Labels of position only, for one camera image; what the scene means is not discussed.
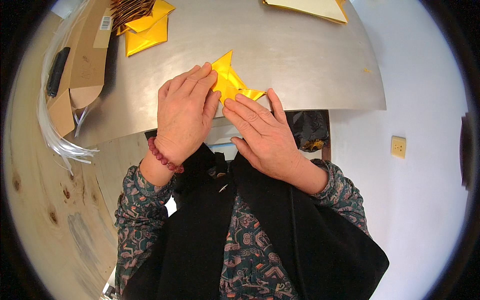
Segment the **finger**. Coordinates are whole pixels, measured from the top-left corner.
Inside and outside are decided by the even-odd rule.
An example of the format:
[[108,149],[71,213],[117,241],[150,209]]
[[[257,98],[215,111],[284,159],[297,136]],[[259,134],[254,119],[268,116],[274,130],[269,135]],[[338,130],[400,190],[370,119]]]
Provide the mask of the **finger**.
[[271,128],[271,125],[265,123],[265,121],[262,120],[256,112],[240,102],[233,101],[232,99],[226,99],[224,105],[229,110],[234,111],[244,121],[248,122],[259,133],[265,133],[269,128]]
[[251,111],[255,112],[263,121],[265,121],[265,123],[270,125],[275,125],[277,123],[277,120],[272,113],[268,109],[261,106],[258,102],[253,101],[242,94],[236,94],[235,100],[248,107]]
[[182,96],[188,96],[192,93],[193,88],[197,85],[197,83],[207,77],[212,70],[212,65],[209,62],[204,63],[204,65],[195,73],[190,74],[187,76],[181,87],[178,89],[178,93]]
[[200,79],[193,88],[192,93],[190,94],[192,99],[205,100],[205,96],[208,94],[208,91],[216,82],[217,76],[218,74],[216,73],[216,71],[211,70],[207,77]]
[[176,92],[181,87],[181,85],[185,82],[187,77],[194,74],[198,70],[200,70],[200,66],[195,65],[193,68],[190,69],[190,71],[173,77],[173,79],[171,79],[172,82],[170,84],[170,88],[168,89],[168,91],[172,93]]
[[170,85],[172,83],[172,80],[167,80],[159,89],[158,89],[158,100],[163,101],[167,97],[168,94],[168,89],[170,88]]
[[270,99],[270,102],[272,102],[275,119],[284,125],[288,125],[287,116],[285,115],[285,111],[283,110],[282,102],[280,102],[280,99],[276,95],[273,88],[269,88],[267,90],[267,96]]
[[232,137],[230,140],[237,147],[240,154],[242,154],[243,157],[246,158],[254,168],[259,166],[260,159],[252,151],[246,141],[236,136]]
[[222,112],[225,118],[227,118],[233,124],[233,126],[237,128],[237,130],[245,138],[245,140],[247,140],[247,142],[255,142],[261,138],[261,135],[257,132],[257,130],[255,130],[255,128],[253,128],[236,112],[230,110],[227,107],[223,107]]
[[210,124],[212,123],[212,119],[215,116],[216,109],[218,107],[218,100],[220,99],[220,96],[222,96],[222,93],[220,91],[213,92],[207,96],[207,100],[205,101],[204,104],[204,120],[209,122]]

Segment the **barcode label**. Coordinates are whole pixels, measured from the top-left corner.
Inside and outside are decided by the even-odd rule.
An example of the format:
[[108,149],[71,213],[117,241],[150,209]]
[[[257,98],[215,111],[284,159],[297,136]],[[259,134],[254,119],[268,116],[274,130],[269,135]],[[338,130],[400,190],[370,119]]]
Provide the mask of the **barcode label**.
[[112,30],[112,17],[103,16],[100,30]]

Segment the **hand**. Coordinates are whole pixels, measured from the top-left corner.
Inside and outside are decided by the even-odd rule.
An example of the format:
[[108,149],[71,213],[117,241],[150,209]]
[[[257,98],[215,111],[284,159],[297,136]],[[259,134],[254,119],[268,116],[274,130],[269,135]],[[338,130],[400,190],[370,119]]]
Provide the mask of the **hand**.
[[241,94],[235,96],[237,101],[225,101],[223,115],[245,139],[233,137],[232,142],[255,169],[293,183],[306,158],[297,149],[280,99],[271,88],[267,94],[275,116]]
[[221,96],[220,91],[210,91],[216,79],[216,71],[206,62],[168,80],[158,90],[155,146],[175,165],[192,155],[210,131]]

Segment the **metal table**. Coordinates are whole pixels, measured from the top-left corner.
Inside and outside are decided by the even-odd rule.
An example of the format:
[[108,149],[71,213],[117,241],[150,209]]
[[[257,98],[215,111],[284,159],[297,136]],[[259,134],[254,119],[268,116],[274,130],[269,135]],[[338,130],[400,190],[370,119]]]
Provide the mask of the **metal table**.
[[[252,89],[273,87],[285,110],[385,110],[378,64],[350,1],[348,25],[259,0],[169,0],[168,41],[125,57],[125,37],[110,41],[105,86],[79,137],[90,146],[157,127],[157,90],[193,65],[233,49],[232,67]],[[268,107],[262,97],[259,103]],[[221,105],[214,126],[224,124]]]

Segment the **stack of gold paper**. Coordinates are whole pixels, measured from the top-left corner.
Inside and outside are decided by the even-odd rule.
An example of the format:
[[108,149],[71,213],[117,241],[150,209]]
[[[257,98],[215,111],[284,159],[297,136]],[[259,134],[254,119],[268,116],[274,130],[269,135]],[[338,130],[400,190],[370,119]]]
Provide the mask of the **stack of gold paper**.
[[117,35],[125,34],[125,55],[166,42],[168,14],[174,9],[165,1],[156,0],[149,15],[120,25]]
[[346,25],[348,17],[343,11],[345,0],[262,0],[271,6],[278,6],[294,11],[306,12],[329,21]]

